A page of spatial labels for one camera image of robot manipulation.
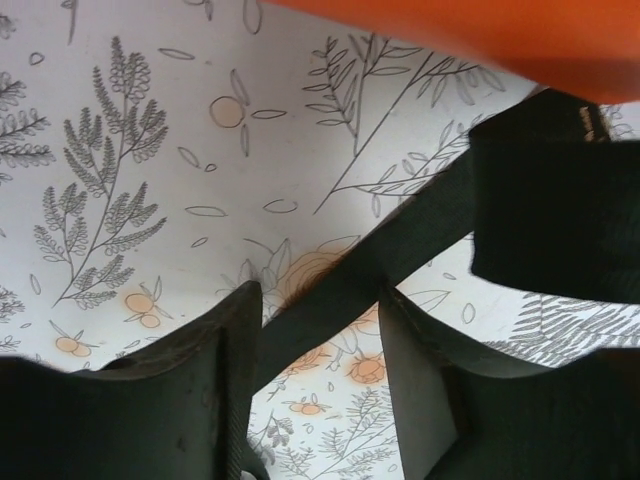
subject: black strap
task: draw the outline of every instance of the black strap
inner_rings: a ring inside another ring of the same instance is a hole
[[[609,143],[596,105],[552,90],[477,126],[470,140],[451,168],[265,326],[256,391],[474,223],[472,271],[482,278],[640,303],[640,143]]]

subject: floral pattern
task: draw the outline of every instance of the floral pattern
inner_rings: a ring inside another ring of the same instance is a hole
[[[0,5],[0,354],[99,369],[249,279],[270,321],[455,161],[469,128],[533,87],[223,3]],[[603,112],[616,140],[637,135],[638,105]],[[467,238],[399,288],[552,366],[638,344],[634,308],[501,289],[472,277],[470,258]],[[403,478],[377,305],[255,396],[248,437],[274,480]]]

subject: orange object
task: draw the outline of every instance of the orange object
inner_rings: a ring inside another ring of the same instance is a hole
[[[267,0],[517,73],[596,103],[640,100],[640,0]]]

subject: orange fabric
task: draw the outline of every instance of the orange fabric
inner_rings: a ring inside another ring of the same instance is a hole
[[[640,100],[640,0],[267,0],[494,65],[596,103]]]

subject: black fabric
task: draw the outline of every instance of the black fabric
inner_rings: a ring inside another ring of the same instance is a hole
[[[470,134],[471,271],[520,290],[640,303],[640,143],[547,90]]]
[[[553,90],[475,127],[470,150],[263,329],[258,391],[475,226],[472,273],[561,296],[640,303],[640,143]]]

